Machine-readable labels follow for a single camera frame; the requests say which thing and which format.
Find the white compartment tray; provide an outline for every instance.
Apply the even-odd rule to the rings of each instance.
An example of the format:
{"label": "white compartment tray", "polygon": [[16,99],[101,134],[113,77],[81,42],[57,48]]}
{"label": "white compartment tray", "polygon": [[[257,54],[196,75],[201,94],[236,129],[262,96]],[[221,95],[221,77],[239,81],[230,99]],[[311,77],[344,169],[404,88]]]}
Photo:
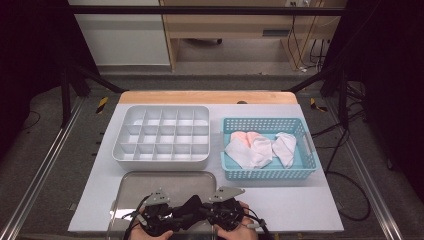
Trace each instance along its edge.
{"label": "white compartment tray", "polygon": [[206,166],[209,109],[204,106],[137,105],[129,108],[113,157],[130,171],[192,171]]}

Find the blue mesh basket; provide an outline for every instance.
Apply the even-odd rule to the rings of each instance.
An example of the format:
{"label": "blue mesh basket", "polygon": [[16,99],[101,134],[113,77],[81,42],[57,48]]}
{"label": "blue mesh basket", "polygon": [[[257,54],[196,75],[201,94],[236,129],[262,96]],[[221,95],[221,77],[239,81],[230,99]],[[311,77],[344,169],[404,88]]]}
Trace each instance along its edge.
{"label": "blue mesh basket", "polygon": [[280,160],[274,157],[264,168],[242,169],[222,152],[222,168],[228,180],[306,179],[319,166],[311,135],[306,123],[300,118],[224,118],[222,132],[225,146],[230,142],[231,133],[236,131],[258,132],[271,140],[279,132],[293,134],[297,140],[294,162],[291,168],[285,169]]}

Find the metal tray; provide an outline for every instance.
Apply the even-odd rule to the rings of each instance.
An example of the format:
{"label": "metal tray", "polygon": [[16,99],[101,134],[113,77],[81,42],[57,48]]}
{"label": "metal tray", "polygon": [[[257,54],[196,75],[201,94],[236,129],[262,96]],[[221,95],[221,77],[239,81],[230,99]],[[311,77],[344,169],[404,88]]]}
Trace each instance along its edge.
{"label": "metal tray", "polygon": [[[115,204],[111,208],[107,239],[122,237],[129,220],[121,217],[134,211],[145,196],[159,188],[169,196],[169,206],[176,207],[183,205],[193,195],[199,195],[202,202],[208,201],[216,191],[216,180],[209,172],[127,173],[121,180]],[[207,221],[202,221],[186,232],[212,234],[213,230]]]}

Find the white cloth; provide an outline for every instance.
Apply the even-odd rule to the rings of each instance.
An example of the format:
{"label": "white cloth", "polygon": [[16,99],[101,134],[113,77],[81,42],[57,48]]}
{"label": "white cloth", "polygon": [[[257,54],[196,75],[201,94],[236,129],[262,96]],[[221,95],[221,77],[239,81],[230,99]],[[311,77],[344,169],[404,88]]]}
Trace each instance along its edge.
{"label": "white cloth", "polygon": [[272,161],[271,140],[254,132],[236,132],[225,152],[243,169],[263,168]]}
{"label": "white cloth", "polygon": [[284,168],[291,168],[294,161],[294,151],[296,148],[296,137],[288,133],[277,133],[277,140],[272,144],[272,150],[280,159]]}

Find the wall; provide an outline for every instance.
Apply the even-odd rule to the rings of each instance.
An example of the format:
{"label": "wall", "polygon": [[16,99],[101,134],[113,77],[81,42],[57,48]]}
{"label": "wall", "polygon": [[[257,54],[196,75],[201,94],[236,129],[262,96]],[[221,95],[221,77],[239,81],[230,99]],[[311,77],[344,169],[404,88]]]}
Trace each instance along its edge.
{"label": "wall", "polygon": [[[68,0],[70,5],[158,6],[156,0]],[[75,15],[98,66],[169,66],[160,15]]]}

